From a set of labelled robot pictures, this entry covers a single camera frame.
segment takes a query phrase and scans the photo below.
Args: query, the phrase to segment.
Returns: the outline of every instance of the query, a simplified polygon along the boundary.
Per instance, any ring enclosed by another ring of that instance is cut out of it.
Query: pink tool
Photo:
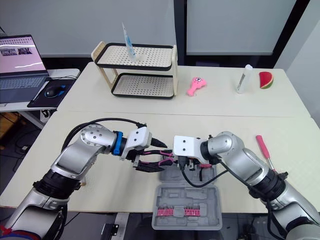
[[[186,91],[186,93],[189,95],[189,96],[194,96],[195,94],[195,91],[197,89],[200,89],[202,88],[203,86],[207,85],[207,82],[206,80],[204,80],[203,78],[201,77],[194,77],[192,78],[192,82],[191,82],[191,88]]]
[[[268,160],[268,163],[269,163],[269,166],[270,168],[275,171],[275,168],[271,162],[271,159],[270,159],[270,154],[269,154],[269,151],[265,145],[265,142],[264,142],[264,139],[262,138],[261,135],[257,135],[256,137],[256,141],[258,142],[258,145],[261,149],[261,152],[263,153],[263,156]]]
[[[173,208],[158,208],[156,215],[159,217],[160,216],[164,216],[164,217],[173,216],[174,209]]]
[[[191,217],[191,216],[196,216],[196,217],[200,217],[200,209],[190,209],[190,208],[185,208],[184,209],[184,215]]]

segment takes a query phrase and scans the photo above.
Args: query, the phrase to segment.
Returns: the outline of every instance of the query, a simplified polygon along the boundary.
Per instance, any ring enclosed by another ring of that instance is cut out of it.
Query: perforated shelf
[[[105,45],[95,64],[101,68],[169,71],[172,65],[173,47],[167,45],[133,44],[137,61],[128,57],[124,43]]]
[[[116,79],[111,92],[119,97],[171,99],[174,96],[173,77],[122,73]]]

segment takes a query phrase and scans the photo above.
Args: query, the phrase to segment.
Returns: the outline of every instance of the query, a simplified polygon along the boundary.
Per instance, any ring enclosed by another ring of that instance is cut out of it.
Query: computer mouse
[[[46,98],[55,98],[60,96],[65,92],[66,85],[60,85],[60,86],[49,86],[44,91],[44,96]]]

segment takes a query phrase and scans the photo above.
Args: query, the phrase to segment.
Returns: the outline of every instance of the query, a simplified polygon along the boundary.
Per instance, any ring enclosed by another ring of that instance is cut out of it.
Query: watermelon slice
[[[260,75],[260,88],[261,89],[268,89],[274,82],[274,76],[271,72],[268,71],[261,71]]]

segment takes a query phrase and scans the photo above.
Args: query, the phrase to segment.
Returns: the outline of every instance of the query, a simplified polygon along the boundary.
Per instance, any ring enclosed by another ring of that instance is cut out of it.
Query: desk
[[[67,69],[50,69],[48,70],[49,76],[51,78],[61,78],[65,76],[75,76],[78,77],[80,74],[80,70],[76,68],[67,68]],[[39,92],[47,85],[48,82],[45,82]],[[25,102],[11,102],[4,105],[3,103],[0,106],[1,112],[19,112],[22,116],[28,119],[31,123],[36,125],[38,128],[42,129],[44,127],[44,123],[37,119],[34,115],[29,113],[28,111],[36,111],[36,110],[51,110],[56,109],[56,107],[27,107],[29,101]]]
[[[260,89],[259,72],[255,69],[248,91],[237,94],[243,68],[178,66],[178,94],[172,99],[127,98],[112,95],[97,66],[90,62],[58,111],[148,113],[202,116],[310,117],[310,114],[282,69],[268,69],[274,75],[269,89]],[[164,74],[163,72],[146,73]],[[207,81],[196,96],[187,96],[191,79]]]
[[[261,134],[279,171],[288,171],[288,181],[320,211],[320,130],[310,117],[238,117],[169,114],[63,112],[49,119],[21,166],[0,196],[0,205],[16,207],[32,183],[40,180],[60,154],[69,131],[76,125],[98,118],[117,117],[147,123],[155,138],[172,147],[174,135],[207,138],[222,131],[238,135],[245,146],[263,159],[256,142]],[[134,124],[103,122],[110,130],[128,133]],[[157,161],[158,156],[144,156]],[[139,172],[119,157],[100,154],[86,175],[87,185],[75,191],[68,204],[79,212],[152,212],[158,173]],[[265,206],[253,199],[247,188],[229,173],[216,182],[223,213],[265,213]]]

